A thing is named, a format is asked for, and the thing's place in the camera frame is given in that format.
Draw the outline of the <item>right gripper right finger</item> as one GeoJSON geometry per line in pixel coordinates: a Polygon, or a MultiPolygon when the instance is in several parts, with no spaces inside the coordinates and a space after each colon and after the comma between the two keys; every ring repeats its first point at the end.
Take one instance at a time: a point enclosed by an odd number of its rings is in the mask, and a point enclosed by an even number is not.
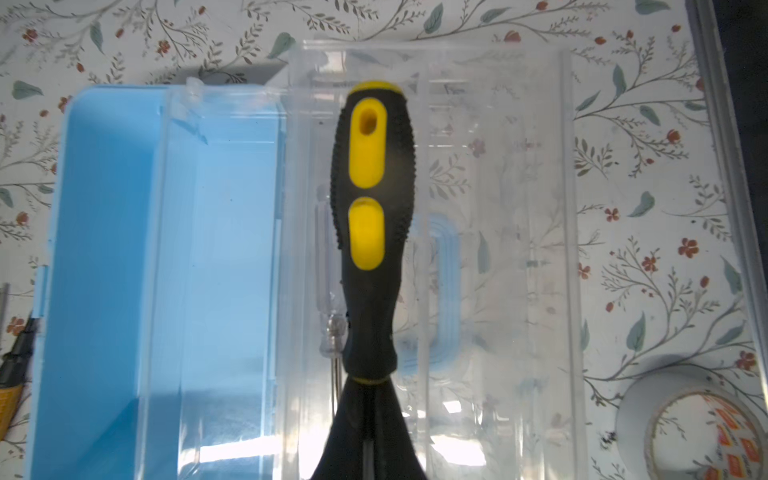
{"type": "Polygon", "coordinates": [[[391,380],[374,391],[374,478],[425,480],[391,380]]]}

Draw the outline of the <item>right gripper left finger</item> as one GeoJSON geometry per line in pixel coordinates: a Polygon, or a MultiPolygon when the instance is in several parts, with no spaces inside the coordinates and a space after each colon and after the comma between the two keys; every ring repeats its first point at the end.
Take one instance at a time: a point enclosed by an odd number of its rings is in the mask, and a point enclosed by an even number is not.
{"type": "Polygon", "coordinates": [[[363,478],[363,386],[347,380],[312,480],[363,478]]]}

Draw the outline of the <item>clear handle screwdriver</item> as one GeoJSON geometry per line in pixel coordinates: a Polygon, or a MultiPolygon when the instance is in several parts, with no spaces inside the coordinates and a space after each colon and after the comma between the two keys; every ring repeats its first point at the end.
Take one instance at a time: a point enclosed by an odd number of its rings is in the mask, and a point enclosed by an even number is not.
{"type": "Polygon", "coordinates": [[[314,239],[316,306],[322,333],[320,353],[330,360],[330,402],[332,414],[335,414],[343,389],[342,353],[347,338],[348,323],[339,271],[340,253],[327,185],[320,185],[316,189],[314,239]]]}

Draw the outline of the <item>blue plastic tool box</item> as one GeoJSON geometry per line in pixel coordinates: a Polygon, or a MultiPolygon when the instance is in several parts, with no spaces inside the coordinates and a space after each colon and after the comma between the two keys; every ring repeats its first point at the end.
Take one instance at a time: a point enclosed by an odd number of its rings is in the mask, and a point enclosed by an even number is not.
{"type": "Polygon", "coordinates": [[[331,428],[316,189],[366,80],[414,131],[393,376],[432,479],[587,475],[571,59],[305,42],[265,85],[94,86],[64,122],[29,479],[308,479],[331,428]]]}

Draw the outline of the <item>black yellow screwdriver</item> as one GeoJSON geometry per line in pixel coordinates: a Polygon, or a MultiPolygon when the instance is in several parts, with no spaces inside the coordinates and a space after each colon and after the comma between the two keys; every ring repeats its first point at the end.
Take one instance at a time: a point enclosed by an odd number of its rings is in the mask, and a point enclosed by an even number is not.
{"type": "Polygon", "coordinates": [[[383,81],[356,85],[338,119],[330,202],[348,322],[342,364],[347,380],[363,386],[362,479],[375,479],[374,391],[392,381],[398,365],[393,318],[415,177],[413,130],[402,90],[383,81]]]}

